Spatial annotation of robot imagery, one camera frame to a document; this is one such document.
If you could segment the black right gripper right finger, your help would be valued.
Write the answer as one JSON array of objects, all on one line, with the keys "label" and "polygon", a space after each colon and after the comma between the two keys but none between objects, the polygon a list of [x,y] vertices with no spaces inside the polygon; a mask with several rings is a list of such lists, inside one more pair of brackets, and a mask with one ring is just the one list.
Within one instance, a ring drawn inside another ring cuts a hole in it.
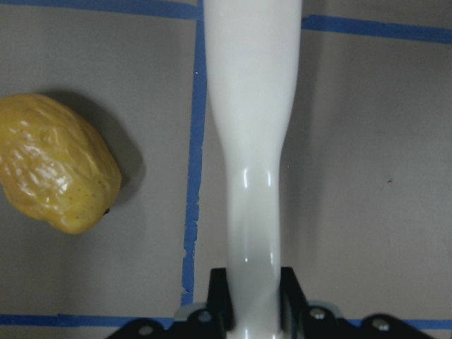
[{"label": "black right gripper right finger", "polygon": [[307,301],[291,267],[280,273],[280,323],[283,338],[428,338],[429,335],[388,314],[372,314],[357,325],[331,309]]}]

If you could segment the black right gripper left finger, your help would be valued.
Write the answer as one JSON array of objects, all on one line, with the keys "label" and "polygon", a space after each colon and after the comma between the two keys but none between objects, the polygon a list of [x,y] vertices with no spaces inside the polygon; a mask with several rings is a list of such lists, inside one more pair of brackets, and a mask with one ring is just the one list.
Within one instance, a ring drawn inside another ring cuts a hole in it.
[{"label": "black right gripper left finger", "polygon": [[192,311],[185,320],[165,329],[157,321],[135,319],[113,332],[110,338],[226,338],[235,325],[232,300],[224,268],[210,271],[206,305]]}]

